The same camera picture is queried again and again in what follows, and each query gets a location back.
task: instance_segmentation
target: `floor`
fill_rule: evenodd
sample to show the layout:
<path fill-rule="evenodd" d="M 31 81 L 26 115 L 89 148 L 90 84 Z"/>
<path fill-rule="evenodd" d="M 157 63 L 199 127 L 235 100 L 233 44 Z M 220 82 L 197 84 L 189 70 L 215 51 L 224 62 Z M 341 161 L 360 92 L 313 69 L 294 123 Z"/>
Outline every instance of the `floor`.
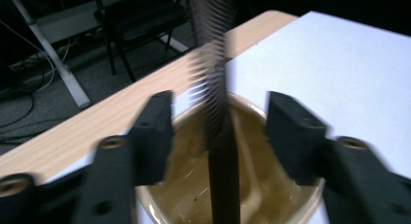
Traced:
<path fill-rule="evenodd" d="M 194 45 L 189 23 L 176 28 L 173 38 L 189 48 Z M 173 49 L 165 51 L 165 44 L 160 41 L 127 52 L 136 75 L 140 72 L 148 74 L 179 56 L 181 54 Z M 117 75 L 111 74 L 104 37 L 97 30 L 72 40 L 64 63 L 74 73 L 93 104 L 131 84 L 119 57 L 114 60 Z M 45 74 L 43 84 L 47 83 L 51 76 L 50 66 L 46 61 L 32 64 L 34 66 L 31 65 L 29 69 L 19 71 L 30 89 L 37 88 L 42 82 L 42 73 Z M 81 110 L 57 73 L 51 84 L 43 90 L 17 92 L 8 99 L 0 99 L 0 155 L 79 112 Z M 26 113 L 28 115 L 22 120 L 8 124 Z"/>

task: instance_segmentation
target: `white surface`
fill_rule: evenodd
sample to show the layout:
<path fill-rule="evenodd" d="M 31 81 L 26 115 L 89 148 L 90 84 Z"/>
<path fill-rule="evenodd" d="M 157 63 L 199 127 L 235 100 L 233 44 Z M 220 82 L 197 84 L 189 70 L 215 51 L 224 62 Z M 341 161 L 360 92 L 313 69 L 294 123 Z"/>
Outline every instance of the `white surface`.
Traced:
<path fill-rule="evenodd" d="M 411 177 L 410 38 L 309 13 L 229 66 L 234 93 L 263 110 L 269 90 L 294 96 L 332 126 L 330 137 L 366 140 L 392 171 Z M 187 93 L 177 97 L 175 113 L 186 101 Z M 327 223 L 324 207 L 310 223 Z"/>

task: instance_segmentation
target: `chair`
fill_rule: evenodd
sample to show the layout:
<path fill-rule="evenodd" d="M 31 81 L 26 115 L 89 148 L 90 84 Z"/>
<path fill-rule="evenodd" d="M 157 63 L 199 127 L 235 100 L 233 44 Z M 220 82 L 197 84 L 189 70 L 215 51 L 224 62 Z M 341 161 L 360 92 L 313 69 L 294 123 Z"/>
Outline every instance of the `chair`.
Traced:
<path fill-rule="evenodd" d="M 104 6 L 102 0 L 96 0 L 97 11 L 94 15 L 106 33 L 113 75 L 116 71 L 111 42 L 114 42 L 132 82 L 136 81 L 136 77 L 126 58 L 126 48 L 152 41 L 165 32 L 169 34 L 166 50 L 169 48 L 173 29 L 186 22 L 185 10 L 178 2 L 179 0 L 124 0 Z"/>

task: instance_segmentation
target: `beige bowl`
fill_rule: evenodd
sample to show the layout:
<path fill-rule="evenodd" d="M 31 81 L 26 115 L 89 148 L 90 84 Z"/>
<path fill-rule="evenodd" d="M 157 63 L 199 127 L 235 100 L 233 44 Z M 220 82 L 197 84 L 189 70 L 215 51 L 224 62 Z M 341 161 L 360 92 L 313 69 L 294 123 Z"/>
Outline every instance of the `beige bowl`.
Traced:
<path fill-rule="evenodd" d="M 266 115 L 230 96 L 236 129 L 241 223 L 305 223 L 318 207 L 323 181 L 297 186 L 275 158 L 264 133 Z M 165 181 L 138 196 L 154 223 L 212 223 L 205 135 L 199 107 L 174 120 L 174 146 Z"/>

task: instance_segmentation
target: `chair leg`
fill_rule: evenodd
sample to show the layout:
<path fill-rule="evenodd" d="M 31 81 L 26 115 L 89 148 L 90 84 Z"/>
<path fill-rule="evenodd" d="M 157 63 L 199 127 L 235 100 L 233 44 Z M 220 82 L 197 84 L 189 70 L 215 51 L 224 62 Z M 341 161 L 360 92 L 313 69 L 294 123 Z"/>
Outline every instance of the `chair leg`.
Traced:
<path fill-rule="evenodd" d="M 170 40 L 172 39 L 172 34 L 173 34 L 173 30 L 170 29 L 169 38 L 167 39 L 167 43 L 166 43 L 166 51 L 169 50 L 169 48 L 170 48 Z"/>
<path fill-rule="evenodd" d="M 106 33 L 106 47 L 107 47 L 107 53 L 109 55 L 109 60 L 110 60 L 111 73 L 115 76 L 117 72 L 115 71 L 114 59 L 112 56 L 111 38 L 109 37 L 107 33 Z"/>
<path fill-rule="evenodd" d="M 123 48 L 121 47 L 121 45 L 117 41 L 114 41 L 114 44 L 115 44 L 115 47 L 118 50 L 118 53 L 120 54 L 120 57 L 121 57 L 121 60 L 124 63 L 124 66 L 126 67 L 127 74 L 129 75 L 131 82 L 135 82 L 136 77 L 134 76 L 133 71 L 131 70 L 130 64 L 127 61 L 126 54 L 124 53 Z"/>

